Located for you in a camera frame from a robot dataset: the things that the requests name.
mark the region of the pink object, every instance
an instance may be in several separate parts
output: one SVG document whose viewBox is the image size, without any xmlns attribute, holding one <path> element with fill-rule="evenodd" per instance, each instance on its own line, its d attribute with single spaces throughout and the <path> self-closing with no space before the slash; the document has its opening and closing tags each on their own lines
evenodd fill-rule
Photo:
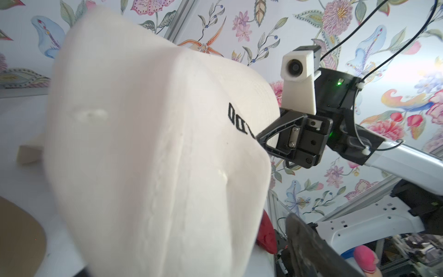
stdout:
<svg viewBox="0 0 443 277">
<path fill-rule="evenodd" d="M 277 97 L 278 106 L 281 107 L 281 96 L 283 95 L 283 81 L 276 81 L 274 83 L 270 83 L 274 94 Z"/>
<path fill-rule="evenodd" d="M 354 259 L 358 266 L 367 273 L 375 273 L 377 270 L 378 258 L 374 251 L 365 245 L 357 246 L 354 250 Z"/>
<path fill-rule="evenodd" d="M 404 136 L 403 127 L 390 120 L 374 122 L 368 126 L 368 129 L 391 140 L 398 140 Z"/>
</svg>

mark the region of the red object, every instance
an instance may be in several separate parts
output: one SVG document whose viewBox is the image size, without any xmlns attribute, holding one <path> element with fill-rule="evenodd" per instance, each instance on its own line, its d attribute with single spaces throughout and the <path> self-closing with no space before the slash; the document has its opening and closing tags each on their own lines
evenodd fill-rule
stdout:
<svg viewBox="0 0 443 277">
<path fill-rule="evenodd" d="M 408 126 L 418 127 L 423 121 L 423 117 L 419 114 L 414 114 L 408 117 Z"/>
<path fill-rule="evenodd" d="M 277 240 L 274 227 L 266 211 L 263 210 L 256 243 L 271 254 L 277 253 Z"/>
<path fill-rule="evenodd" d="M 391 114 L 391 119 L 400 122 L 403 120 L 403 116 L 401 115 L 401 113 L 393 113 Z"/>
</svg>

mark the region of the green leaf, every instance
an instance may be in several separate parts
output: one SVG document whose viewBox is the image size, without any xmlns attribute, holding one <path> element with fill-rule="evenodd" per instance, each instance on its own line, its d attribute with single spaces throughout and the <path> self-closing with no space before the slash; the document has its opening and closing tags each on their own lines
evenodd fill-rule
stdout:
<svg viewBox="0 0 443 277">
<path fill-rule="evenodd" d="M 285 168 L 284 172 L 286 172 L 286 174 L 295 175 L 295 172 L 293 172 L 291 169 Z"/>
<path fill-rule="evenodd" d="M 176 13 L 177 11 L 167 12 L 165 17 L 163 17 L 162 22 L 157 26 L 157 28 L 168 27 L 171 24 L 172 20 L 174 19 Z"/>
<path fill-rule="evenodd" d="M 152 20 L 146 20 L 145 22 L 139 25 L 148 30 L 153 30 L 153 31 L 155 30 L 155 23 Z"/>
<path fill-rule="evenodd" d="M 308 187 L 310 187 L 311 186 L 311 180 L 306 180 L 306 182 L 305 182 L 305 189 L 307 189 Z"/>
<path fill-rule="evenodd" d="M 0 0 L 0 10 L 7 10 L 14 6 L 24 6 L 21 1 L 18 0 Z"/>
<path fill-rule="evenodd" d="M 246 50 L 246 52 L 248 52 L 248 61 L 252 60 L 252 51 L 251 49 L 247 48 L 246 46 L 243 46 L 243 49 Z"/>
<path fill-rule="evenodd" d="M 323 12 L 319 10 L 310 10 L 294 15 L 296 19 L 308 22 L 314 27 L 321 28 L 323 26 Z"/>
<path fill-rule="evenodd" d="M 406 34 L 406 28 L 401 30 L 400 33 L 396 34 L 392 38 L 391 45 L 388 47 L 388 49 L 391 49 L 392 47 L 399 45 L 404 40 L 405 34 Z"/>
<path fill-rule="evenodd" d="M 266 33 L 263 32 L 263 34 L 260 37 L 260 40 L 257 43 L 257 47 L 258 47 L 257 53 L 260 51 L 260 48 L 263 46 L 265 38 L 266 38 Z"/>
<path fill-rule="evenodd" d="M 324 204 L 323 204 L 323 207 L 327 207 L 327 206 L 330 206 L 330 205 L 332 205 L 332 204 L 335 204 L 335 201 L 331 201 L 331 202 L 328 202 L 328 203 L 324 203 Z"/>
<path fill-rule="evenodd" d="M 366 4 L 363 1 L 358 2 L 357 6 L 355 7 L 355 18 L 358 21 L 358 25 L 360 25 L 363 19 L 365 18 L 367 10 L 368 8 L 366 7 Z"/>
<path fill-rule="evenodd" d="M 389 0 L 388 3 L 391 5 L 400 5 L 403 4 L 404 2 L 407 2 L 408 0 Z"/>
<path fill-rule="evenodd" d="M 211 23 L 209 24 L 209 26 L 212 26 L 212 25 L 216 24 L 217 22 L 218 22 L 218 17 L 217 17 L 213 22 L 211 22 Z"/>
<path fill-rule="evenodd" d="M 62 19 L 69 24 L 70 27 L 74 26 L 75 23 L 75 15 L 71 6 L 60 0 L 60 15 Z"/>
<path fill-rule="evenodd" d="M 274 177 L 281 183 L 281 174 L 279 172 L 274 173 Z"/>
<path fill-rule="evenodd" d="M 211 8 L 209 8 L 209 17 L 211 17 L 211 15 L 214 13 L 215 8 L 214 8 L 214 3 L 211 4 Z"/>
<path fill-rule="evenodd" d="M 315 200 L 315 202 L 314 202 L 314 207 L 319 203 L 320 200 L 321 200 L 320 198 L 317 198 L 317 199 Z"/>
<path fill-rule="evenodd" d="M 126 7 L 128 5 L 128 0 L 120 0 L 120 10 L 121 10 L 121 14 L 124 13 Z"/>
<path fill-rule="evenodd" d="M 12 40 L 2 30 L 0 30 L 0 40 Z"/>
<path fill-rule="evenodd" d="M 427 30 L 426 32 L 421 33 L 421 36 L 424 36 L 424 37 L 436 36 L 441 41 L 443 41 L 443 33 L 439 29 Z"/>
<path fill-rule="evenodd" d="M 345 190 L 346 190 L 346 186 L 341 187 L 341 188 L 338 190 L 337 195 L 343 194 L 343 193 L 345 192 Z"/>
<path fill-rule="evenodd" d="M 307 191 L 315 191 L 319 187 L 319 182 L 313 183 L 306 190 Z"/>
<path fill-rule="evenodd" d="M 321 215 L 325 215 L 325 213 L 324 212 L 322 212 L 321 210 L 313 210 L 312 211 L 313 213 L 317 213 L 317 214 L 321 214 Z"/>
<path fill-rule="evenodd" d="M 258 27 L 260 27 L 265 14 L 266 14 L 266 0 L 255 0 L 254 20 L 257 22 Z"/>
<path fill-rule="evenodd" d="M 383 176 L 383 178 L 387 178 L 389 177 L 391 174 L 389 172 L 386 172 L 384 170 L 381 171 L 381 175 Z"/>
<path fill-rule="evenodd" d="M 200 19 L 202 20 L 202 26 L 203 26 L 203 28 L 206 26 L 206 19 L 203 17 L 203 16 L 201 16 L 201 15 L 198 15 L 199 17 L 200 17 Z"/>
<path fill-rule="evenodd" d="M 225 13 L 225 8 L 223 8 L 218 14 L 216 14 L 216 16 L 221 16 Z"/>
<path fill-rule="evenodd" d="M 377 0 L 377 6 L 380 5 L 382 2 L 383 2 L 383 0 Z M 378 10 L 388 16 L 391 8 L 388 3 L 384 3 L 383 6 L 381 6 L 380 9 L 378 9 Z"/>
<path fill-rule="evenodd" d="M 277 30 L 277 29 L 283 27 L 283 25 L 286 23 L 287 20 L 288 20 L 287 17 L 284 17 L 284 18 L 280 19 L 280 20 L 277 22 L 277 24 L 275 25 L 274 29 L 273 29 L 271 32 L 273 32 L 274 30 Z"/>
<path fill-rule="evenodd" d="M 77 22 L 82 16 L 88 11 L 86 7 L 85 0 L 82 0 L 77 6 L 77 11 L 75 12 L 75 22 Z"/>
<path fill-rule="evenodd" d="M 273 44 L 269 45 L 268 48 L 275 48 L 280 44 L 280 39 L 278 39 L 276 42 L 274 42 Z"/>
<path fill-rule="evenodd" d="M 407 39 L 404 42 L 400 43 L 399 45 L 389 48 L 389 51 L 391 53 L 396 53 L 397 51 L 399 51 L 401 48 L 403 48 L 403 46 L 405 46 L 407 43 L 409 43 L 409 41 L 411 41 L 411 39 Z M 403 49 L 403 51 L 401 51 L 401 53 L 407 52 L 412 46 L 414 46 L 414 43 L 409 44 L 405 49 Z"/>
<path fill-rule="evenodd" d="M 374 116 L 364 119 L 362 122 L 360 122 L 360 124 L 363 124 L 363 123 L 371 124 L 371 123 L 374 123 L 378 120 L 384 121 L 384 120 L 389 119 L 391 117 L 391 114 L 393 114 L 393 113 L 398 113 L 398 111 L 396 111 L 396 110 L 385 111 L 382 114 L 374 115 Z"/>
</svg>

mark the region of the blue flower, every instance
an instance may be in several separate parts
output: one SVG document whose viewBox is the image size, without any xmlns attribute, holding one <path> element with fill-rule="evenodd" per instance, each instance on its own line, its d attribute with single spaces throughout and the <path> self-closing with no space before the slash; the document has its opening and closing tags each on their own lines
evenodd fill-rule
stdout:
<svg viewBox="0 0 443 277">
<path fill-rule="evenodd" d="M 418 89 L 417 93 L 430 93 L 432 90 L 440 90 L 443 87 L 443 76 L 440 72 L 434 74 L 427 74 L 424 79 L 421 79 L 414 88 Z"/>
<path fill-rule="evenodd" d="M 308 206 L 311 203 L 311 199 L 304 197 L 297 197 L 297 194 L 302 190 L 301 184 L 297 180 L 293 180 L 290 187 L 286 190 L 285 199 L 286 206 L 289 210 L 293 211 L 298 216 L 302 217 L 300 209 Z"/>
</svg>

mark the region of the red flower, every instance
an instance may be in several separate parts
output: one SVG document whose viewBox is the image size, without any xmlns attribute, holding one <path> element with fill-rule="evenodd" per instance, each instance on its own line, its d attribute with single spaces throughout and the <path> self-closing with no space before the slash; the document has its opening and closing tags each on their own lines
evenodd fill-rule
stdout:
<svg viewBox="0 0 443 277">
<path fill-rule="evenodd" d="M 403 120 L 403 116 L 401 115 L 401 113 L 393 113 L 391 114 L 391 119 L 400 122 Z"/>
<path fill-rule="evenodd" d="M 423 122 L 423 117 L 419 114 L 414 114 L 408 117 L 408 126 L 418 127 Z"/>
<path fill-rule="evenodd" d="M 368 129 L 391 140 L 398 140 L 404 136 L 403 127 L 390 120 L 374 122 L 368 126 Z"/>
</svg>

